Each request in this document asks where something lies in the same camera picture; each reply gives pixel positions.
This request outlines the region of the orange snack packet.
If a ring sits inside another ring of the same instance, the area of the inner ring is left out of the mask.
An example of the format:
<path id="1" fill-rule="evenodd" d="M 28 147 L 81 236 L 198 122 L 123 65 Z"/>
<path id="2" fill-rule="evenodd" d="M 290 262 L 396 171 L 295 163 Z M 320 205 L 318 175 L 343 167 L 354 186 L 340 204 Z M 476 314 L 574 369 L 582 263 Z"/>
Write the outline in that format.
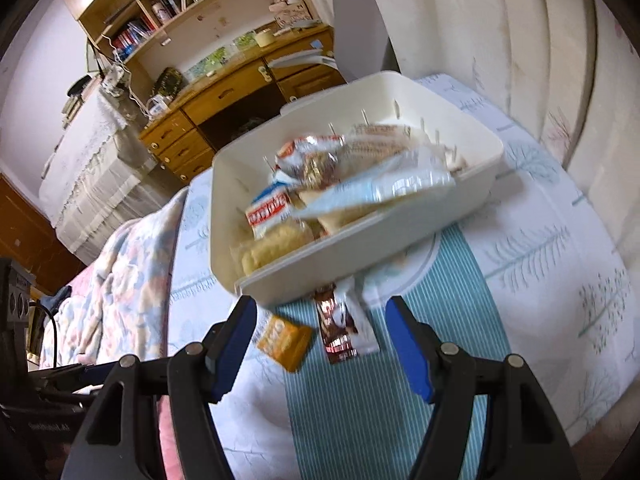
<path id="1" fill-rule="evenodd" d="M 267 312 L 262 315 L 253 337 L 256 348 L 280 364 L 288 373 L 302 366 L 314 331 L 287 318 Z"/>

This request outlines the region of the brown coffee sachet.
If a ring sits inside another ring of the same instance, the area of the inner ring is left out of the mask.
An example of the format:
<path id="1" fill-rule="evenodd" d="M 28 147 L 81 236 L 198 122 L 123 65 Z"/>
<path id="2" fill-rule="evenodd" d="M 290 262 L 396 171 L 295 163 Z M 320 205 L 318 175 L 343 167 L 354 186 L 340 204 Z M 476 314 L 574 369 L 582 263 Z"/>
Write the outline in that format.
<path id="1" fill-rule="evenodd" d="M 373 327 L 360 304 L 354 278 L 317 289 L 316 307 L 322 347 L 331 364 L 380 351 Z"/>

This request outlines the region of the puffed rice cake pack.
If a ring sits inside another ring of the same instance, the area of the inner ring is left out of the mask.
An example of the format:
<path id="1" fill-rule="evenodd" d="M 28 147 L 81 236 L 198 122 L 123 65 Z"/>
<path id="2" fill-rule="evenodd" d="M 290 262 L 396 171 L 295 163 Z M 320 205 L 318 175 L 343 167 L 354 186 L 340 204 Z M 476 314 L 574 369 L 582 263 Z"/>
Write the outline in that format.
<path id="1" fill-rule="evenodd" d="M 269 229 L 262 237 L 233 247 L 231 255 L 236 270 L 243 276 L 249 276 L 313 241 L 314 232 L 306 222 L 288 219 Z"/>

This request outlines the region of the red striped snack packet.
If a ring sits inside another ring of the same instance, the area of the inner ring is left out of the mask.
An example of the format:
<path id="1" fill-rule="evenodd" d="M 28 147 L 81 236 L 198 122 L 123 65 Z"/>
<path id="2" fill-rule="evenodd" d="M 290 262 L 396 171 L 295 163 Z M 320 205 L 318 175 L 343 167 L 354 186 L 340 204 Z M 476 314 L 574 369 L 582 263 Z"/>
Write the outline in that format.
<path id="1" fill-rule="evenodd" d="M 291 197 L 283 183 L 265 188 L 245 209 L 245 217 L 255 238 L 286 220 L 293 210 Z"/>

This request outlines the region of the clear bread snack bag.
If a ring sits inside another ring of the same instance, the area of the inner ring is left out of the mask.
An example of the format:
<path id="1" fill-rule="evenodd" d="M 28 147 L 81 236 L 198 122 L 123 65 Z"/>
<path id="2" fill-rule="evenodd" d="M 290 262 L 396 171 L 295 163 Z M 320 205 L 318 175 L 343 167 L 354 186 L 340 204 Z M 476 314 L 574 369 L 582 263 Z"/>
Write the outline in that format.
<path id="1" fill-rule="evenodd" d="M 442 198 L 455 186 L 452 174 L 429 148 L 416 148 L 327 188 L 292 218 L 318 221 L 333 235 L 398 200 L 413 195 Z"/>

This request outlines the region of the clear cracker pack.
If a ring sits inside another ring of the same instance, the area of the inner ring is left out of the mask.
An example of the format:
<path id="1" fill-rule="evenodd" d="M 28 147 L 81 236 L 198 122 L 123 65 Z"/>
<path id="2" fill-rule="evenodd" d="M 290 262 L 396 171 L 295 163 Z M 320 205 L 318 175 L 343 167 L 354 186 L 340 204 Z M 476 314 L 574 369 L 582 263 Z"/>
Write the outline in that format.
<path id="1" fill-rule="evenodd" d="M 404 124 L 357 124 L 346 134 L 346 141 L 358 148 L 375 148 L 385 157 L 424 145 L 444 163 L 450 174 L 460 174 L 469 168 L 457 145 L 442 143 L 438 130 L 429 136 L 424 129 Z"/>

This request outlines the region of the red dates snack packet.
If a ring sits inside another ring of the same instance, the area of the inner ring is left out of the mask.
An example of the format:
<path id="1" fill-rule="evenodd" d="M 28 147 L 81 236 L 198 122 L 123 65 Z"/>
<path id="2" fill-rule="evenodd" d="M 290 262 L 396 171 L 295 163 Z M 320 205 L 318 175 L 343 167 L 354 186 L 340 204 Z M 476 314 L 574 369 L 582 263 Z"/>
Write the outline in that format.
<path id="1" fill-rule="evenodd" d="M 285 143 L 274 161 L 278 169 L 308 190 L 323 190 L 343 180 L 340 170 L 342 136 L 300 136 Z"/>

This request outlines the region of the floral fleece blanket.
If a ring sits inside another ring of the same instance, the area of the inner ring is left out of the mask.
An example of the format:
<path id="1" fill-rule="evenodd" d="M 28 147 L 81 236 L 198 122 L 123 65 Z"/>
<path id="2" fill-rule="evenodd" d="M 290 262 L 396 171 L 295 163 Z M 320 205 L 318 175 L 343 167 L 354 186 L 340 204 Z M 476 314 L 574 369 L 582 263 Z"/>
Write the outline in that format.
<path id="1" fill-rule="evenodd" d="M 40 366 L 102 364 L 166 354 L 171 273 L 186 203 L 180 190 L 163 208 L 129 220 L 70 282 L 72 293 L 44 326 Z"/>

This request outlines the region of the tree print tablecloth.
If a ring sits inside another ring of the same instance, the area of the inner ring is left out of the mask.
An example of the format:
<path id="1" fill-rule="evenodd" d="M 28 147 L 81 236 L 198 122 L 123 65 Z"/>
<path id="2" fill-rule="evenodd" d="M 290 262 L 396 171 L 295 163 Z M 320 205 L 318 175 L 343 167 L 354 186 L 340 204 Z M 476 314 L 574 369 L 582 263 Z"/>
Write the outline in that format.
<path id="1" fill-rule="evenodd" d="M 536 377 L 570 444 L 639 373 L 639 304 L 594 209 L 505 114 L 447 75 L 423 79 L 497 133 L 506 158 L 477 212 L 377 264 L 344 289 L 378 348 L 331 363 L 316 340 L 296 373 L 255 347 L 212 406 L 237 479 L 405 479 L 436 408 L 471 392 L 456 366 Z"/>

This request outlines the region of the brown wooden door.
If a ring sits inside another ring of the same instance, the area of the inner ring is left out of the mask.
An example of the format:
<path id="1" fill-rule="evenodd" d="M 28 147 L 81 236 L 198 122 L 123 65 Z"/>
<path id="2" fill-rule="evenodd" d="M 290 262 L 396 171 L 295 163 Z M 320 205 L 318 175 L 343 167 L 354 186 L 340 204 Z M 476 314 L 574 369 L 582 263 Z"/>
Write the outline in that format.
<path id="1" fill-rule="evenodd" d="M 1 176 L 1 255 L 19 263 L 35 278 L 35 288 L 52 295 L 86 265 L 56 237 L 49 221 Z"/>

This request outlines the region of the white lace covered cabinet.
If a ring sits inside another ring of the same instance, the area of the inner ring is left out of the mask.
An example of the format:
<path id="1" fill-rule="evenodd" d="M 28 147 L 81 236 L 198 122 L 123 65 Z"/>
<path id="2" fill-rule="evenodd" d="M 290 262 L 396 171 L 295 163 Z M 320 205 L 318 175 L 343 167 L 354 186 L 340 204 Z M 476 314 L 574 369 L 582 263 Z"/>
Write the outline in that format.
<path id="1" fill-rule="evenodd" d="M 139 140 L 145 117 L 126 96 L 93 91 L 43 167 L 40 204 L 85 264 L 123 223 L 162 208 L 179 185 Z"/>

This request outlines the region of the white plastic storage bin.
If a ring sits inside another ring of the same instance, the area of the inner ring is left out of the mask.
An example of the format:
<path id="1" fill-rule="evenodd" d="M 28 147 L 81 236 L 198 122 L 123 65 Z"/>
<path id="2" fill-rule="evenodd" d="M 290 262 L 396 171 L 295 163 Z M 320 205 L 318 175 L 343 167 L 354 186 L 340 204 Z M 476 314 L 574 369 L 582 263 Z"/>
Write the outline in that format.
<path id="1" fill-rule="evenodd" d="M 486 200 L 503 145 L 395 72 L 345 84 L 213 161 L 210 268 L 264 307 L 372 266 Z"/>

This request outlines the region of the wooden desk with drawers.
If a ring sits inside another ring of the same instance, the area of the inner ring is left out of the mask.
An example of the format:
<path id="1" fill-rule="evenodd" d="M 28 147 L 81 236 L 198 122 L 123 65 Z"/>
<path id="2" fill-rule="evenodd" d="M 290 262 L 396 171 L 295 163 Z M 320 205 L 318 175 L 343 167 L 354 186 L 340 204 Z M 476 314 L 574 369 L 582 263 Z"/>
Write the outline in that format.
<path id="1" fill-rule="evenodd" d="M 270 46 L 251 48 L 213 75 L 192 82 L 142 130 L 140 141 L 163 169 L 189 183 L 218 151 L 278 116 L 286 104 L 344 82 L 339 72 L 321 64 L 272 65 L 278 58 L 311 50 L 333 55 L 331 26 L 286 32 Z"/>

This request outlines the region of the grey office chair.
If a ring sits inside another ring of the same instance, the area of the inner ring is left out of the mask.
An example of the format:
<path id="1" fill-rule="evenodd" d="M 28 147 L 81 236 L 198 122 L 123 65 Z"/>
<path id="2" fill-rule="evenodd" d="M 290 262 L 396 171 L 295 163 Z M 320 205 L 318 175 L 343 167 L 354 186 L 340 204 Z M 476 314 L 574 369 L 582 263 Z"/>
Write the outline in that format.
<path id="1" fill-rule="evenodd" d="M 352 82 L 379 72 L 400 72 L 382 14 L 375 0 L 333 0 L 333 56 L 319 48 L 276 58 L 270 70 L 321 65 Z"/>

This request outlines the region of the floral white curtain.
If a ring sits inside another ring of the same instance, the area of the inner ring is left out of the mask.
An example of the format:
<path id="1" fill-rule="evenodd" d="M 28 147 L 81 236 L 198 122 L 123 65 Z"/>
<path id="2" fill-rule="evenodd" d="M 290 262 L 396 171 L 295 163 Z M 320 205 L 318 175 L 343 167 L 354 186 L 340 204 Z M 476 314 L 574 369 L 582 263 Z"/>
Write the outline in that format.
<path id="1" fill-rule="evenodd" d="M 562 164 L 639 267 L 639 53 L 603 0 L 375 0 L 401 73 L 486 96 Z"/>

